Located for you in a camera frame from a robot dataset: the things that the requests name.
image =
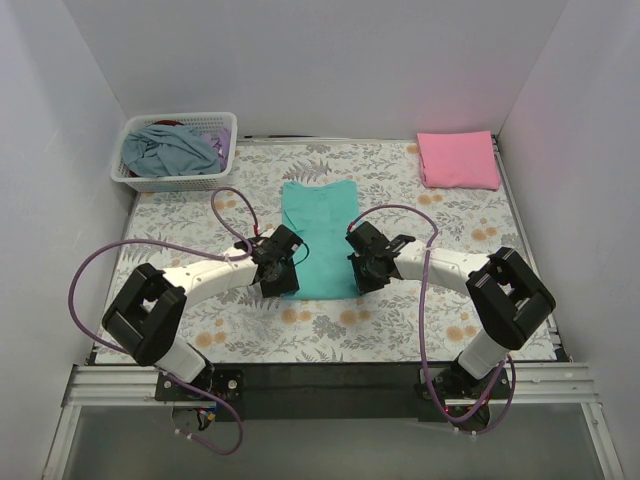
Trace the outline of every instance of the teal t-shirt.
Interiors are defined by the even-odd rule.
[[[351,262],[353,249],[345,240],[347,227],[358,216],[358,191],[350,180],[325,187],[287,182],[282,188],[282,223],[309,247],[309,257],[296,266],[298,300],[329,300],[359,296]],[[300,247],[294,256],[306,255]]]

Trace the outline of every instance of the table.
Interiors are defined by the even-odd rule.
[[[496,191],[427,189],[418,170],[418,148],[410,142],[307,143],[238,147],[230,185],[253,203],[263,229],[281,223],[284,182],[322,186],[349,178],[358,186],[361,210],[382,203],[411,205],[429,214],[441,234],[435,246],[491,253],[500,246],[527,252],[503,186]],[[126,238],[165,240],[209,252],[228,248],[232,238],[209,206],[210,192],[141,194]],[[243,203],[231,193],[216,201],[239,231],[251,232]],[[393,237],[426,239],[426,222],[405,211],[371,214],[370,221]],[[150,245],[121,250],[109,302],[137,265],[157,268],[199,258]],[[179,335],[214,363],[406,362],[419,360],[418,282],[393,281],[358,299],[291,301],[264,299],[258,286],[224,292],[184,313]],[[430,286],[426,306],[430,359],[453,360],[481,328],[468,297]],[[555,360],[546,323],[515,354],[520,360]],[[123,354],[97,347],[95,364],[131,363]]]

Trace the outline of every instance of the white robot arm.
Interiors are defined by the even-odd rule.
[[[361,294],[383,288],[391,278],[422,280],[427,247],[414,237],[393,240],[369,222],[346,237]],[[469,295],[481,330],[452,364],[465,382],[487,377],[511,350],[519,350],[555,308],[555,299],[522,257],[502,247],[492,255],[431,249],[429,283]]]
[[[293,293],[298,280],[293,255],[302,239],[284,226],[249,239],[242,260],[204,260],[156,270],[145,263],[129,276],[102,318],[102,326],[141,366],[156,365],[183,382],[208,390],[211,364],[176,336],[182,312],[231,288],[260,283],[265,297]],[[237,243],[227,259],[246,254]]]

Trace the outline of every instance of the laundry basket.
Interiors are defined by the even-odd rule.
[[[129,168],[122,163],[122,144],[131,132],[135,132],[147,125],[160,120],[174,120],[195,127],[200,133],[218,135],[224,127],[231,132],[231,145],[227,168],[220,173],[210,175],[187,175],[175,177],[143,178],[133,177]],[[238,121],[233,113],[228,112],[200,112],[175,113],[165,115],[141,115],[131,118],[118,137],[118,143],[111,159],[111,178],[115,182],[126,183],[139,192],[177,192],[185,190],[213,190],[224,185],[231,168],[236,151],[236,137],[238,136]]]

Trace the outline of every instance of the folded pink cloth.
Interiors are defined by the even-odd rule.
[[[427,187],[500,187],[490,132],[419,133],[422,181]]]

